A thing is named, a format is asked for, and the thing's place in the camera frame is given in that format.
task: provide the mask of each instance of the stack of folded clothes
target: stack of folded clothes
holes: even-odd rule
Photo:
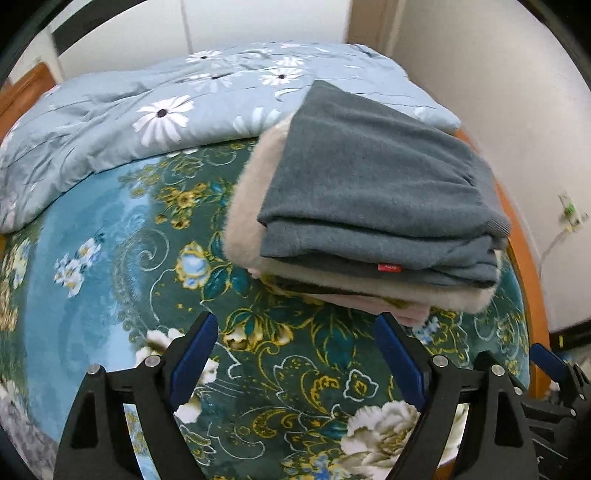
[[[235,188],[225,251],[285,291],[416,325],[477,313],[511,224],[468,145],[317,80],[261,136]]]

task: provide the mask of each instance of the white wall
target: white wall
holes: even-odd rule
[[[563,228],[559,193],[591,213],[589,88],[552,33],[517,0],[403,3],[393,58],[460,117],[506,187],[539,259]],[[542,280],[551,330],[591,316],[591,222],[552,250]]]
[[[133,70],[188,55],[181,0],[147,0],[111,18],[63,54],[66,78]]]
[[[183,0],[194,51],[256,41],[343,42],[350,0]]]
[[[55,78],[63,81],[255,41],[342,42],[351,6],[351,0],[147,0],[98,26],[57,57],[50,33],[91,1],[74,0],[53,19],[13,70],[13,82],[39,61],[48,63]]]
[[[8,76],[12,83],[15,83],[20,77],[31,70],[35,65],[44,61],[55,80],[62,82],[64,74],[61,69],[60,62],[57,59],[56,49],[53,45],[53,39],[49,30],[46,28],[38,33],[32,42],[29,43],[27,49],[18,59],[12,72]]]

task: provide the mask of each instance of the white daisy print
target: white daisy print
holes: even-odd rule
[[[167,153],[166,157],[173,158],[173,157],[180,155],[181,153],[184,153],[185,155],[192,155],[198,150],[199,150],[198,147],[197,148],[187,148],[186,150],[177,150],[176,152]]]
[[[189,77],[190,80],[195,80],[195,90],[200,92],[201,90],[205,89],[212,93],[216,93],[221,87],[230,88],[232,86],[232,81],[230,80],[229,75],[221,76],[221,75],[213,75],[211,73],[200,73],[199,75],[193,75]]]
[[[252,116],[248,121],[245,121],[242,115],[238,115],[232,122],[232,126],[242,135],[242,138],[257,137],[262,132],[271,128],[277,123],[281,112],[279,110],[271,110],[271,112],[265,117],[263,107],[257,107],[252,111]]]
[[[186,128],[189,123],[189,119],[181,113],[186,113],[194,108],[193,102],[188,102],[188,99],[189,95],[172,97],[140,108],[138,112],[148,112],[133,124],[136,132],[140,132],[145,127],[141,144],[149,147],[156,140],[165,150],[167,139],[180,142],[181,136],[176,127]]]
[[[281,60],[276,60],[275,64],[280,67],[298,67],[304,64],[304,60],[298,57],[283,57]]]
[[[196,63],[198,61],[203,60],[210,60],[215,57],[218,57],[222,54],[219,50],[202,50],[196,53],[192,53],[189,58],[187,58],[187,63]]]
[[[293,81],[299,81],[302,69],[271,69],[268,75],[262,75],[263,85],[285,85]]]

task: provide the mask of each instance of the white flower print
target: white flower print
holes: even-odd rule
[[[14,272],[14,278],[12,279],[13,290],[16,290],[21,285],[25,277],[30,252],[31,241],[27,238],[17,247],[14,254],[14,262],[12,263],[12,270]]]
[[[146,335],[147,346],[138,350],[135,354],[135,366],[146,360],[150,355],[163,355],[175,338],[184,336],[176,328],[168,329],[168,333],[160,330],[148,330]]]
[[[304,60],[298,57],[283,57],[281,60],[275,60],[275,64],[280,67],[298,67],[304,64]]]
[[[53,265],[56,269],[53,281],[68,289],[69,299],[80,293],[84,283],[84,272],[99,259],[104,237],[104,233],[99,233],[89,238],[78,248],[74,258],[70,259],[66,254]]]
[[[78,249],[77,257],[83,264],[86,264],[88,267],[91,267],[92,264],[96,262],[96,260],[98,259],[101,248],[102,247],[100,243],[98,243],[94,239],[94,237],[89,238]]]
[[[198,51],[198,52],[192,53],[189,56],[189,58],[187,58],[187,63],[195,63],[198,61],[210,60],[210,59],[213,59],[221,54],[222,54],[222,52],[219,50]]]
[[[232,126],[236,132],[243,136],[243,138],[257,137],[259,134],[275,125],[281,116],[279,110],[273,109],[267,117],[264,117],[264,110],[265,109],[261,106],[255,108],[252,111],[252,117],[248,124],[243,119],[242,115],[238,115],[232,122]]]
[[[68,298],[75,297],[80,292],[80,288],[84,282],[84,275],[82,275],[83,265],[80,260],[73,258],[69,259],[65,255],[61,261],[54,265],[56,274],[53,281],[58,285],[68,288]]]
[[[457,456],[466,427],[468,406],[457,406],[452,429],[439,465]],[[385,480],[407,444],[420,414],[403,401],[392,401],[382,407],[362,407],[349,418],[347,434],[340,441],[346,455],[341,466],[351,475],[371,480]]]
[[[232,76],[239,76],[240,73],[235,73]],[[232,86],[232,81],[230,80],[230,75],[213,75],[211,73],[200,73],[199,75],[193,75],[189,77],[190,80],[196,80],[195,82],[195,90],[200,92],[203,89],[209,88],[209,91],[212,93],[216,93],[220,86],[229,88]]]
[[[192,155],[198,150],[199,150],[199,148],[187,148],[185,150],[177,150],[176,152],[167,153],[166,157],[173,158],[173,157],[176,157],[177,155],[180,155],[181,153],[184,153],[185,155]]]
[[[166,349],[173,342],[173,340],[175,338],[182,336],[184,336],[184,334],[182,334],[175,328],[169,329],[167,334],[161,332],[160,330],[149,330],[148,334],[146,335],[146,343],[148,345],[140,349],[135,354],[135,366],[137,367],[150,355],[163,355]],[[193,392],[193,395],[191,395],[191,398],[187,403],[179,406],[177,411],[174,412],[174,415],[181,422],[195,423],[201,415],[201,400],[198,395],[199,387],[203,387],[204,385],[216,381],[218,366],[218,362],[211,360],[209,358],[207,359],[207,363],[205,364],[203,372],[199,377],[199,381],[197,382],[197,388]]]
[[[140,132],[146,127],[141,144],[149,147],[156,140],[165,150],[167,138],[173,142],[180,142],[181,136],[177,132],[176,126],[186,128],[189,123],[189,119],[181,113],[186,113],[194,108],[193,102],[188,102],[188,99],[189,95],[172,97],[140,108],[138,112],[148,112],[133,124],[136,132]]]
[[[263,85],[285,85],[293,81],[300,80],[302,69],[271,69],[271,75],[262,75]]]

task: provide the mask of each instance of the gray fabric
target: gray fabric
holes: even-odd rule
[[[0,233],[19,230],[92,173],[257,137],[296,111],[316,79],[446,132],[460,124],[396,62],[359,45],[258,43],[87,74],[48,92],[2,141]]]
[[[53,479],[57,442],[33,425],[20,400],[0,394],[0,426],[31,472],[40,480]]]
[[[258,220],[263,257],[482,288],[496,283],[494,249],[511,228],[490,168],[464,142],[322,81],[294,115]]]

